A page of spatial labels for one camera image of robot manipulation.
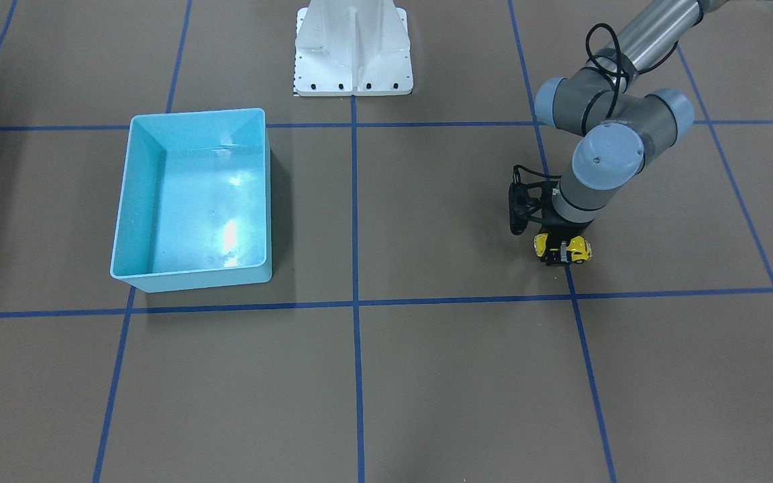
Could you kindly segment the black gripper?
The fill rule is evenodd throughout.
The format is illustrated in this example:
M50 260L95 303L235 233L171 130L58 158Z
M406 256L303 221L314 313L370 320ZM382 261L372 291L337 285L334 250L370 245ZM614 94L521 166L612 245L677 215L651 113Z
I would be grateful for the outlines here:
M537 210L536 218L539 219L539 230L536 236L546 233L545 263L546 266L570 265L568 255L568 239L582 235L592 223L574 222L559 214L552 205L545 205Z

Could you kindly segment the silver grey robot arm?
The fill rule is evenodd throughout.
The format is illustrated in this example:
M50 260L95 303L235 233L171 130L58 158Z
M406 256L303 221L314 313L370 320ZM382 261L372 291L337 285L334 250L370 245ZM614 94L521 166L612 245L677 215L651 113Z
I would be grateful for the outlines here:
M622 30L604 22L584 38L585 63L553 77L535 95L537 119L580 138L567 169L529 184L540 195L519 202L510 187L515 235L539 232L537 258L547 266L580 265L592 257L583 233L632 178L674 147L695 122L691 100L676 89L631 96L629 89L668 61L681 39L724 1L652 1Z

